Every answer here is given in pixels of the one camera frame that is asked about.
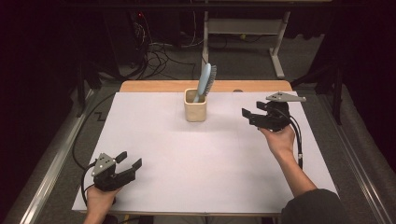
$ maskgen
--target metal rail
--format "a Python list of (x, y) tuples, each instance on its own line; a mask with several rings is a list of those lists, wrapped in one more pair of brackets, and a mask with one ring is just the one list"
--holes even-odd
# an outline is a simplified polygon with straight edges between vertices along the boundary
[(55, 155), (55, 158), (53, 159), (52, 164), (44, 176), (40, 187), (35, 193), (33, 200), (30, 202), (30, 205), (21, 220), (21, 224), (35, 223), (36, 219), (38, 218), (41, 209), (44, 207), (53, 187), (55, 186), (56, 180), (58, 179), (58, 176), (64, 167), (64, 162), (73, 146), (73, 142), (76, 139), (78, 130), (81, 128), (81, 125), (88, 114), (87, 111), (89, 112), (92, 108), (92, 102), (94, 101), (96, 95), (97, 94), (94, 94), (92, 90), (88, 92), (86, 97), (87, 106), (85, 111), (78, 119), (74, 121), (72, 131), (64, 139), (62, 147), (59, 148), (57, 154)]
[(133, 3), (66, 3), (61, 7), (84, 10), (140, 10), (140, 11), (263, 11), (265, 9), (307, 10), (367, 7), (365, 4), (335, 4), (323, 2), (260, 2), (260, 3), (193, 3), (193, 4), (133, 4)]
[(318, 98), (322, 106), (326, 109), (329, 115), (329, 119), (332, 121), (332, 124), (334, 125), (334, 128), (343, 143), (346, 159), (348, 160), (350, 168), (356, 176), (359, 185), (361, 186), (361, 191), (366, 197), (366, 200), (370, 205), (377, 222), (379, 224), (392, 224), (393, 221), (391, 220), (386, 207), (379, 198), (375, 185), (373, 184), (367, 173), (364, 171), (361, 161), (359, 160), (355, 149), (347, 139), (347, 135), (344, 132), (344, 129), (342, 128), (342, 126), (338, 125), (332, 118), (332, 109), (329, 100), (326, 98), (326, 96), (323, 95), (319, 95)]

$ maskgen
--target cup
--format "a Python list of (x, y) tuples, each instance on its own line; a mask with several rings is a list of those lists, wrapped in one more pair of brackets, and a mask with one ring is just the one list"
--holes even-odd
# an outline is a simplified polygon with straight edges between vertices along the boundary
[(196, 89), (184, 91), (184, 110), (186, 120), (189, 122), (202, 122), (206, 120), (206, 96), (201, 95), (198, 102), (194, 103)]

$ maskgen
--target human hand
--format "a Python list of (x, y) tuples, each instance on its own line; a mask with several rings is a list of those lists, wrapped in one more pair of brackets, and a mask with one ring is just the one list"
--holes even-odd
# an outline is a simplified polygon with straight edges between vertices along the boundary
[(265, 135), (268, 147), (278, 161), (293, 156), (295, 133), (290, 125), (276, 133), (264, 128), (259, 128), (259, 130)]
[(102, 224), (120, 190), (121, 188), (113, 191), (101, 191), (95, 186), (89, 187), (87, 189), (88, 210), (84, 224)]

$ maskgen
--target table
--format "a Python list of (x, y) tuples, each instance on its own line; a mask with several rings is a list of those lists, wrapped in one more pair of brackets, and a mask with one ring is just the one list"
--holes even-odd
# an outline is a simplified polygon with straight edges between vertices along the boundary
[[(231, 0), (231, 2), (244, 2), (244, 3), (255, 3), (255, 2), (331, 2), (332, 0)], [(248, 20), (248, 19), (210, 19), (209, 13), (205, 12), (204, 17), (204, 47), (202, 51), (202, 69), (206, 63), (209, 62), (209, 49), (208, 35), (209, 34), (235, 34), (235, 35), (276, 35), (277, 39), (273, 48), (269, 48), (269, 53), (273, 66), (276, 71), (276, 76), (279, 79), (285, 78), (282, 66), (277, 56), (282, 43), (283, 35), (285, 34), (286, 27), (288, 26), (290, 17), (290, 11), (285, 11), (283, 18), (279, 20)]]
[[(115, 157), (126, 150), (128, 158), (118, 164), (117, 173), (139, 158), (143, 166), (136, 180), (120, 192), (111, 212), (149, 216), (278, 215), (292, 199), (290, 189), (262, 134), (242, 118), (240, 106), (254, 112), (251, 99), (266, 95), (263, 91), (291, 91), (290, 84), (283, 80), (216, 80), (207, 97), (206, 121), (189, 123), (182, 116), (182, 92), (196, 86), (197, 81), (122, 84), (92, 161), (101, 152)], [(290, 113), (299, 120), (303, 132), (305, 171), (319, 188), (336, 192), (301, 103), (290, 103)], [(85, 181), (89, 186), (92, 178), (87, 176)], [(73, 210), (86, 210), (79, 194)]]

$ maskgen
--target sleeve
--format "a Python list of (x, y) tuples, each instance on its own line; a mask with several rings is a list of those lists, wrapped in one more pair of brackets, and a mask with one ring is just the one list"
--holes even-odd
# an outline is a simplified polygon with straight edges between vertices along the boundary
[(282, 224), (351, 223), (338, 196), (326, 189), (310, 190), (288, 202), (281, 214)]

